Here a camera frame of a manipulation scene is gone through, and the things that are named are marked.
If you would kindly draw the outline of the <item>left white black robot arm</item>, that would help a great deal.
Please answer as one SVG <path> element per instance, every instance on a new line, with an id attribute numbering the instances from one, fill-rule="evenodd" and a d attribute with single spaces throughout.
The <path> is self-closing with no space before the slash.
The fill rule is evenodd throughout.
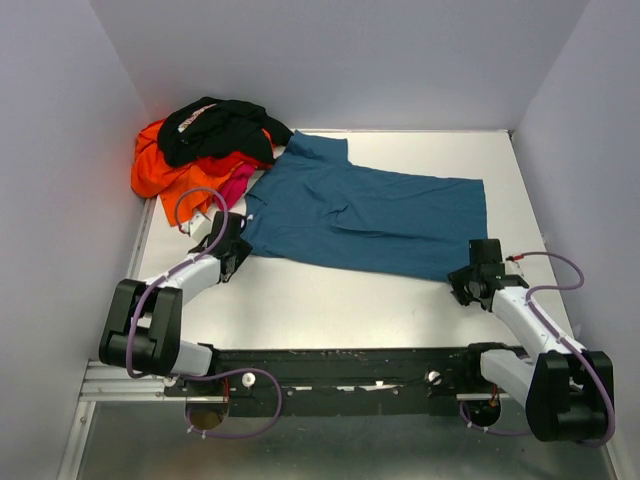
<path id="1" fill-rule="evenodd" d="M 147 280 L 124 279 L 114 291 L 99 345 L 99 360 L 139 375 L 187 377 L 201 395 L 222 380 L 213 348 L 181 339 L 183 308 L 205 290 L 228 282 L 252 251 L 241 238 L 247 219 L 217 212 L 210 232 L 185 259 Z"/>

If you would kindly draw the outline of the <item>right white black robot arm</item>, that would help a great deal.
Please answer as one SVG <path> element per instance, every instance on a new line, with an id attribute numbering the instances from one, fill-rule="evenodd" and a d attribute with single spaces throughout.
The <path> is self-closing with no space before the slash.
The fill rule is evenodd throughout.
<path id="1" fill-rule="evenodd" d="M 605 445 L 616 429 L 611 359 L 567 334 L 536 301 L 540 289 L 507 273 L 507 262 L 499 240 L 472 240 L 468 266 L 448 276 L 459 304 L 477 303 L 493 314 L 526 352 L 519 357 L 501 344 L 472 344 L 459 370 L 462 384 L 506 392 L 524 408 L 539 441 Z"/>

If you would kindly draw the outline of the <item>teal blue t shirt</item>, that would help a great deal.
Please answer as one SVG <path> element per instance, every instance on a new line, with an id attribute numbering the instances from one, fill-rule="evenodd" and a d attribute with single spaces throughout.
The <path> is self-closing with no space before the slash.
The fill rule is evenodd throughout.
<path id="1" fill-rule="evenodd" d="M 246 193 L 244 239 L 257 256 L 445 281 L 484 239 L 479 179 L 352 164 L 345 139 L 295 132 Z"/>

